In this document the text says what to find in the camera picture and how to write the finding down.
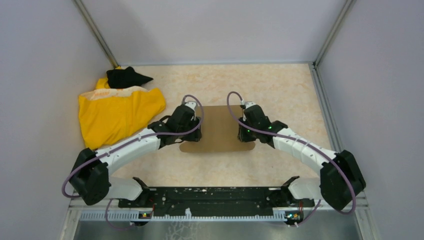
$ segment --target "cardboard sheet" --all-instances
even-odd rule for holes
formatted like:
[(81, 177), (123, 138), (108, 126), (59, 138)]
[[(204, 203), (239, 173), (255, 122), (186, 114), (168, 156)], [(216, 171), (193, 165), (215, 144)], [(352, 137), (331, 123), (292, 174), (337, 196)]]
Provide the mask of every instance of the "cardboard sheet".
[[(240, 118), (242, 109), (232, 105), (232, 111)], [(240, 142), (237, 139), (239, 124), (231, 117), (226, 105), (204, 106), (204, 120), (201, 125), (202, 137), (199, 142), (183, 142), (179, 149), (183, 153), (242, 152), (255, 148), (254, 142)], [(199, 108), (196, 116), (201, 116)]]

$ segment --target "yellow t-shirt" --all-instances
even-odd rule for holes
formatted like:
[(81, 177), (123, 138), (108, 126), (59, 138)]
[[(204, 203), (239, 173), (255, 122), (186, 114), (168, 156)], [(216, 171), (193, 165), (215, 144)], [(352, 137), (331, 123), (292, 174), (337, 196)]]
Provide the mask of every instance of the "yellow t-shirt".
[(92, 150), (112, 145), (147, 127), (166, 107), (158, 88), (113, 89), (109, 88), (107, 78), (100, 78), (94, 91), (79, 95), (78, 103), (82, 138)]

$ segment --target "white wall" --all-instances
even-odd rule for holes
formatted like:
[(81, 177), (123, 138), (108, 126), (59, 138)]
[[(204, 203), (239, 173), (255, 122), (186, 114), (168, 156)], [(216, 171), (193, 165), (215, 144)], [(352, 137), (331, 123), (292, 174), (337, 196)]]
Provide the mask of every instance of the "white wall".
[(121, 65), (314, 61), (346, 0), (84, 0)]
[(423, 239), (424, 1), (358, 0), (319, 70), (382, 239)]
[(110, 67), (71, 0), (1, 1), (0, 239), (58, 239), (77, 97)]

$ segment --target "marbled floor surface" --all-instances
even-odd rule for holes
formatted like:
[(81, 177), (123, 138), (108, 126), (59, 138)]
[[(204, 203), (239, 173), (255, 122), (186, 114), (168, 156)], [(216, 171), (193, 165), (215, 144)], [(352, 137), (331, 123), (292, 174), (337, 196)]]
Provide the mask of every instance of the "marbled floor surface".
[[(153, 121), (170, 115), (185, 94), (204, 106), (225, 105), (239, 92), (260, 105), (271, 121), (287, 124), (324, 147), (330, 143), (307, 64), (234, 64), (137, 66), (154, 78), (146, 89), (160, 88), (167, 107)], [(239, 103), (232, 96), (231, 103)], [(119, 169), (115, 177), (139, 177), (148, 186), (280, 186), (292, 176), (316, 174), (288, 153), (257, 143), (246, 152), (183, 153), (177, 144), (149, 153)]]

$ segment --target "purple cable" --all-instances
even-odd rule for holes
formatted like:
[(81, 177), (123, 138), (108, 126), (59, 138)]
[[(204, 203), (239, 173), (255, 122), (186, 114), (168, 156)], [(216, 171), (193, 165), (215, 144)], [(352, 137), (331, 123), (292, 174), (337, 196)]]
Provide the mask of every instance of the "purple cable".
[(104, 219), (106, 220), (106, 223), (111, 227), (111, 228), (113, 228), (113, 229), (115, 229), (115, 230), (118, 230), (118, 231), (126, 231), (126, 230), (129, 230), (129, 229), (132, 229), (132, 228), (134, 228), (135, 227), (135, 225), (129, 225), (129, 226), (126, 226), (126, 227), (117, 227), (117, 226), (114, 226), (114, 225), (112, 225), (112, 223), (109, 221), (109, 219), (108, 219), (108, 212), (109, 212), (109, 207), (111, 206), (111, 203), (112, 203), (112, 201), (114, 200), (114, 198), (111, 198), (110, 200), (109, 200), (109, 203), (107, 204), (107, 206), (106, 206), (106, 211), (104, 212)]
[(62, 184), (62, 194), (65, 196), (65, 197), (67, 197), (67, 198), (70, 198), (70, 199), (75, 199), (75, 198), (79, 198), (80, 196), (79, 195), (69, 195), (69, 194), (67, 194), (66, 193), (66, 191), (65, 191), (65, 188), (66, 188), (66, 185), (67, 185), (67, 183), (69, 182), (69, 180), (76, 174), (76, 173), (78, 173), (81, 169), (83, 169), (85, 166), (87, 166), (87, 165), (89, 165), (89, 164), (91, 164), (92, 162), (94, 162), (94, 161), (96, 161), (96, 160), (99, 160), (99, 159), (101, 159), (101, 158), (104, 158), (104, 157), (106, 157), (108, 154), (112, 154), (112, 153), (114, 153), (114, 152), (116, 152), (116, 151), (118, 151), (118, 150), (120, 150), (120, 149), (122, 149), (122, 148), (124, 148), (124, 147), (126, 147), (126, 146), (128, 146), (128, 145), (130, 145), (130, 144), (132, 144), (132, 143), (134, 143), (134, 142), (138, 142), (138, 140), (141, 140), (141, 139), (145, 139), (145, 138), (148, 138), (148, 137), (153, 137), (153, 136), (158, 136), (158, 135), (168, 135), (168, 136), (181, 136), (181, 135), (187, 135), (187, 134), (191, 134), (192, 132), (194, 132), (196, 129), (198, 129), (198, 128), (200, 128), (200, 125), (202, 124), (202, 122), (203, 122), (203, 119), (205, 118), (205, 112), (204, 112), (204, 110), (203, 110), (203, 106), (202, 106), (202, 104), (200, 103), (200, 101), (195, 97), (195, 96), (193, 96), (193, 95), (191, 95), (191, 94), (187, 94), (187, 95), (185, 95), (183, 98), (182, 98), (182, 102), (184, 103), (184, 101), (186, 100), (186, 98), (187, 97), (189, 97), (189, 98), (192, 98), (192, 99), (194, 99), (196, 102), (197, 102), (197, 104), (199, 105), (199, 107), (200, 107), (200, 111), (201, 111), (201, 118), (200, 118), (200, 121), (199, 121), (199, 123), (193, 128), (193, 129), (191, 129), (191, 130), (189, 130), (189, 131), (186, 131), (186, 132), (178, 132), (178, 133), (175, 133), (175, 132), (155, 132), (155, 133), (149, 133), (149, 134), (146, 134), (146, 135), (143, 135), (143, 136), (141, 136), (140, 138), (134, 138), (133, 140), (130, 140), (130, 141), (128, 141), (128, 142), (125, 142), (124, 144), (122, 144), (122, 145), (119, 145), (119, 146), (117, 146), (117, 147), (115, 147), (114, 149), (112, 149), (112, 150), (110, 150), (109, 151), (109, 153), (107, 153), (107, 152), (105, 152), (105, 153), (103, 153), (103, 154), (101, 154), (101, 155), (99, 155), (99, 156), (96, 156), (96, 157), (94, 157), (94, 158), (92, 158), (92, 159), (90, 159), (90, 160), (88, 160), (88, 161), (86, 161), (86, 162), (84, 162), (83, 164), (81, 164), (80, 166), (78, 166), (77, 168), (75, 168), (70, 174), (69, 174), (69, 176), (67, 176), (66, 177), (66, 179), (65, 179), (65, 181), (63, 182), (63, 184)]
[[(233, 111), (230, 108), (230, 96), (231, 96), (231, 94), (237, 95), (238, 98), (240, 99), (240, 101), (242, 101), (243, 98), (240, 95), (240, 93), (238, 93), (236, 91), (231, 91), (226, 96), (226, 105), (228, 107), (228, 111), (231, 114), (232, 118), (238, 122), (238, 124), (240, 124), (241, 126), (249, 129), (250, 131), (254, 131), (254, 132), (257, 132), (257, 133), (260, 133), (260, 134), (266, 134), (266, 135), (270, 135), (270, 136), (274, 136), (274, 137), (279, 137), (279, 138), (283, 138), (283, 139), (289, 139), (289, 140), (293, 140), (293, 141), (296, 141), (297, 140), (298, 143), (301, 143), (301, 144), (305, 145), (306, 147), (314, 150), (316, 153), (318, 153), (319, 155), (321, 155), (322, 157), (324, 157), (326, 160), (328, 160), (337, 169), (338, 173), (340, 173), (341, 177), (346, 182), (347, 187), (349, 188), (349, 192), (350, 192), (350, 194), (352, 196), (352, 208), (348, 212), (339, 211), (339, 210), (337, 210), (337, 212), (339, 212), (339, 213), (341, 213), (343, 215), (348, 215), (348, 214), (351, 214), (351, 213), (353, 213), (355, 211), (356, 206), (357, 206), (357, 200), (356, 200), (356, 195), (355, 195), (354, 188), (352, 187), (352, 184), (349, 182), (348, 177), (345, 175), (345, 173), (342, 171), (342, 169), (329, 156), (327, 156), (325, 153), (323, 153), (318, 148), (314, 147), (313, 145), (309, 145), (308, 142), (305, 142), (305, 141), (303, 141), (301, 139), (297, 139), (297, 138), (292, 137), (292, 136), (281, 135), (281, 134), (278, 134), (278, 133), (273, 133), (273, 132), (267, 132), (267, 131), (258, 130), (258, 129), (252, 128), (252, 127), (250, 127), (250, 126), (242, 123), (241, 121), (239, 121), (239, 119), (236, 117), (236, 115), (234, 115)], [(306, 217), (305, 220), (309, 219), (309, 217), (317, 210), (318, 206), (319, 206), (319, 204), (317, 204), (315, 206), (315, 208), (312, 210), (312, 212), (310, 213), (310, 215), (308, 215), (308, 217)]]

